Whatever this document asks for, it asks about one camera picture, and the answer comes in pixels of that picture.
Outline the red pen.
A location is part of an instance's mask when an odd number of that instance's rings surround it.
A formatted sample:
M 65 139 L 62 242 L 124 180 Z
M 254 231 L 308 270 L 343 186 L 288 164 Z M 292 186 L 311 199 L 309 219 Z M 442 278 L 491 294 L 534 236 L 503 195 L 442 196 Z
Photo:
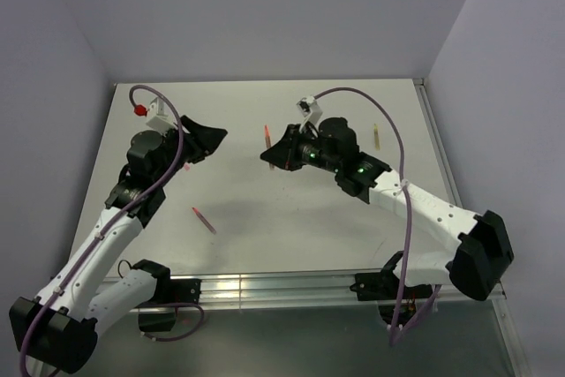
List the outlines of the red pen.
M 192 207 L 192 211 L 212 234 L 216 234 L 215 227 L 196 207 Z

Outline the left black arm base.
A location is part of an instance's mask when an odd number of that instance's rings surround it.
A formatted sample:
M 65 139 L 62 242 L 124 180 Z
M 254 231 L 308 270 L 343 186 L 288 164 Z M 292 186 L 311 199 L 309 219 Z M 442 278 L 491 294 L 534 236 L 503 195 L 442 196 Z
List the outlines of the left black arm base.
M 160 343 L 183 340 L 196 333 L 204 324 L 205 312 L 200 306 L 202 281 L 198 278 L 172 279 L 163 293 L 138 306 L 138 327 L 142 337 Z M 180 322 L 180 313 L 195 310 L 197 319 L 183 334 L 171 331 Z

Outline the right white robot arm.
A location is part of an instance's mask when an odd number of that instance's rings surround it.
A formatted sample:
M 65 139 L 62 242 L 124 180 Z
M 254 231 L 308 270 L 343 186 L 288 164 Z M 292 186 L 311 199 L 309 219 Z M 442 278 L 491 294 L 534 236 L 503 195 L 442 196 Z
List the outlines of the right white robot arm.
M 468 298 L 484 301 L 514 259 L 503 219 L 459 208 L 401 179 L 388 164 L 362 152 L 343 117 L 318 128 L 288 125 L 282 138 L 260 159 L 287 171 L 310 165 L 330 171 L 348 195 L 411 223 L 442 246 L 435 253 L 397 252 L 369 283 L 352 290 L 371 299 L 427 298 L 436 285 L 454 285 Z

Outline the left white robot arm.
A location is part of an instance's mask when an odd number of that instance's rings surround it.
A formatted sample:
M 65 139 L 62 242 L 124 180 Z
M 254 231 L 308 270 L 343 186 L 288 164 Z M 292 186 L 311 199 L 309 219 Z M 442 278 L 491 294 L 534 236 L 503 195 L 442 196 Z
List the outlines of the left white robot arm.
M 83 245 L 34 298 L 19 297 L 10 308 L 22 375 L 29 374 L 28 358 L 56 373 L 76 373 L 102 334 L 131 309 L 169 301 L 170 270 L 150 260 L 109 289 L 99 287 L 165 201 L 164 186 L 185 164 L 213 154 L 227 134 L 182 116 L 179 124 L 151 124 L 132 137 L 127 163 Z

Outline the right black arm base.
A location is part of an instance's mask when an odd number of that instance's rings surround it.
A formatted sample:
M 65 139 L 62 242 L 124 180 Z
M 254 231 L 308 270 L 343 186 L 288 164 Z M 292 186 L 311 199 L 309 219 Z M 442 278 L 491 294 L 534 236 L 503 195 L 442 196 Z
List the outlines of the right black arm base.
M 357 300 L 366 301 L 396 301 L 398 278 L 389 272 L 357 273 L 350 291 L 354 292 Z M 404 326 L 418 311 L 416 301 L 429 298 L 433 294 L 431 285 L 421 284 L 404 287 L 403 302 L 401 303 L 398 325 Z

